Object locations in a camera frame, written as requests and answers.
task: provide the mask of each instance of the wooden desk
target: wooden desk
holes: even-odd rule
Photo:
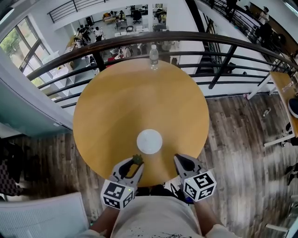
[[[158,131],[163,145],[141,153],[137,136]],[[207,138],[209,112],[194,80],[178,67],[132,59],[105,69],[85,87],[74,112],[74,139],[85,162],[105,179],[114,165],[141,154],[145,163],[139,186],[177,176],[174,154],[197,157]]]
[[[288,136],[282,137],[280,139],[277,139],[272,142],[265,143],[264,146],[268,147],[274,144],[277,144],[279,142],[291,139],[293,137],[298,137],[298,119],[293,117],[289,111],[288,108],[288,101],[294,97],[296,97],[296,91],[294,89],[294,86],[291,86],[288,88],[285,92],[283,92],[283,88],[286,87],[291,83],[291,78],[286,73],[280,73],[280,72],[270,72],[269,76],[252,92],[248,95],[247,99],[251,99],[264,85],[266,85],[270,80],[274,82],[275,88],[273,88],[270,92],[270,94],[277,90],[278,94],[283,102],[284,109],[287,113],[287,116],[289,118],[293,134],[290,134]]]

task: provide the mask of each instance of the white table leg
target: white table leg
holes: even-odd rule
[[[271,75],[269,74],[267,78],[265,78],[265,80],[258,86],[256,87],[255,90],[253,90],[248,96],[247,99],[251,99],[253,96],[256,95],[256,93],[263,87],[265,86],[269,81],[271,80]]]
[[[285,137],[282,137],[282,138],[280,138],[280,139],[276,139],[276,140],[274,140],[274,141],[265,143],[265,144],[264,144],[264,147],[269,147],[269,146],[271,146],[271,145],[275,145],[275,144],[277,144],[277,143],[280,143],[280,142],[282,142],[282,141],[291,139],[291,138],[293,138],[293,137],[295,137],[295,135],[294,135],[294,134],[290,134],[290,135],[285,136]]]
[[[271,89],[270,92],[269,92],[268,94],[269,94],[269,95],[273,94],[275,90],[276,90],[276,87],[274,87],[273,89]]]
[[[269,229],[273,229],[276,231],[282,231],[282,232],[286,232],[286,233],[289,231],[289,229],[282,227],[282,226],[277,226],[277,225],[267,224],[266,227]]]

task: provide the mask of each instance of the floor below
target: floor below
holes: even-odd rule
[[[272,237],[264,226],[277,225],[285,218],[290,196],[298,190],[298,180],[287,186],[284,176],[286,167],[295,164],[298,148],[288,143],[285,148],[263,147],[264,142],[280,137],[288,123],[282,102],[276,94],[259,94],[250,101],[235,96],[207,99],[207,103],[209,136],[198,158],[217,180],[217,189],[208,202],[222,223],[238,236]],[[268,107],[271,111],[263,118]],[[85,164],[71,134],[20,137],[13,142],[29,146],[29,155],[39,156],[41,178],[38,182],[22,182],[31,188],[31,196],[11,200],[80,191],[89,220],[101,214],[104,179]]]

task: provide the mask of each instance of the water bottle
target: water bottle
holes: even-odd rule
[[[149,58],[151,69],[156,70],[158,65],[158,50],[156,49],[156,45],[151,46]]]
[[[263,117],[265,117],[270,111],[271,111],[271,108],[268,107],[268,108],[263,112]]]

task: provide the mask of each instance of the office chair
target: office chair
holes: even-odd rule
[[[141,23],[140,19],[142,18],[142,14],[139,10],[134,10],[133,12],[133,23]]]
[[[134,26],[128,26],[126,28],[126,32],[133,32],[134,31]]]

